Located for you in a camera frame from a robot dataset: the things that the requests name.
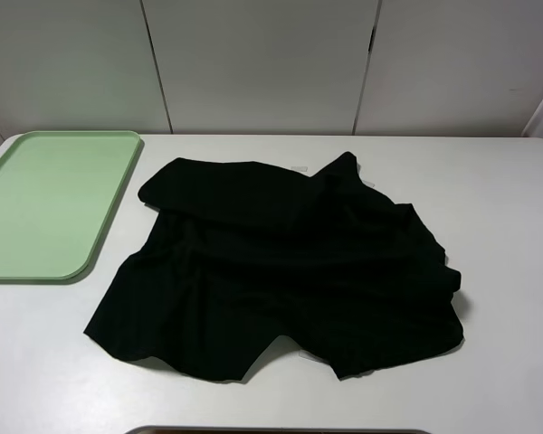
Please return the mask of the black short sleeve shirt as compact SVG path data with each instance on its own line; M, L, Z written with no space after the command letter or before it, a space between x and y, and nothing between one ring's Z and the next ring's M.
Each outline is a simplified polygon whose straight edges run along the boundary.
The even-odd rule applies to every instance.
M157 211L85 328L112 357L240 381L278 337L340 379L462 343L461 275L409 203L344 153L314 175L178 158L138 191Z

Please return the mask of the green plastic tray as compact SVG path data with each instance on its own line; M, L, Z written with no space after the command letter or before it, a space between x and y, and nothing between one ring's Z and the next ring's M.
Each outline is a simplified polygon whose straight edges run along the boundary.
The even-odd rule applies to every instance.
M0 157L0 281L66 280L91 261L142 140L37 131Z

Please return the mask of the clear tape piece top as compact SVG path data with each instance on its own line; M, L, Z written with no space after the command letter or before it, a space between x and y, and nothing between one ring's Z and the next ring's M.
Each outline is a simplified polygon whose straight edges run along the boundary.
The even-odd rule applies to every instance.
M307 173L308 167L307 166L292 166L291 170L301 173Z

